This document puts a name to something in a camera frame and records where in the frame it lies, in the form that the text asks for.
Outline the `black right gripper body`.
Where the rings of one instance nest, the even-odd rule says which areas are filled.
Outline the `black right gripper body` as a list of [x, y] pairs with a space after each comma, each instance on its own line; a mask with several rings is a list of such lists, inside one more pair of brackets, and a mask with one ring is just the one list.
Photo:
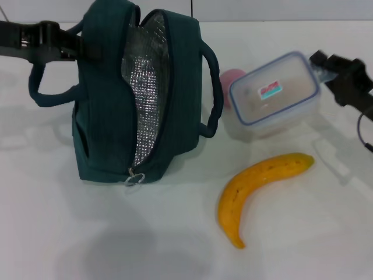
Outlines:
[[372, 79], [366, 72], [365, 63], [361, 60], [352, 60], [349, 68], [342, 70], [338, 75], [349, 77], [348, 90], [344, 95], [335, 95], [336, 102], [341, 106], [352, 106], [359, 112], [367, 112], [372, 107]]

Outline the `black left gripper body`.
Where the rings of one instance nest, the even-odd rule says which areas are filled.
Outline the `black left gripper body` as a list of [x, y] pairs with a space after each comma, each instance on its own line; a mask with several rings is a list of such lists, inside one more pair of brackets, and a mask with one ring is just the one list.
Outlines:
[[61, 59], [58, 23], [35, 24], [1, 22], [1, 55], [22, 58], [30, 63], [49, 63]]

